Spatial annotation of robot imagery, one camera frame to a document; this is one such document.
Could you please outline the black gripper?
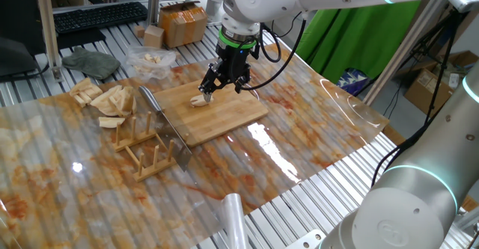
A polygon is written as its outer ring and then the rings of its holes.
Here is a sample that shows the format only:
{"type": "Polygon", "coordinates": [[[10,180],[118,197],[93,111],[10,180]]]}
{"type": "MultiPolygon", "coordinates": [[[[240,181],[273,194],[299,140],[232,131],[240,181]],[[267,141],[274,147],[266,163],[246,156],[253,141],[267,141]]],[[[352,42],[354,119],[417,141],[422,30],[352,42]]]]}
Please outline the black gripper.
{"type": "Polygon", "coordinates": [[[258,58],[259,50],[256,40],[247,42],[240,49],[219,40],[216,44],[216,53],[221,61],[208,65],[205,77],[198,87],[206,102],[211,101],[215,90],[225,86],[225,81],[235,81],[234,90],[236,93],[241,93],[242,87],[251,80],[251,66],[247,58],[250,54],[258,58]]]}

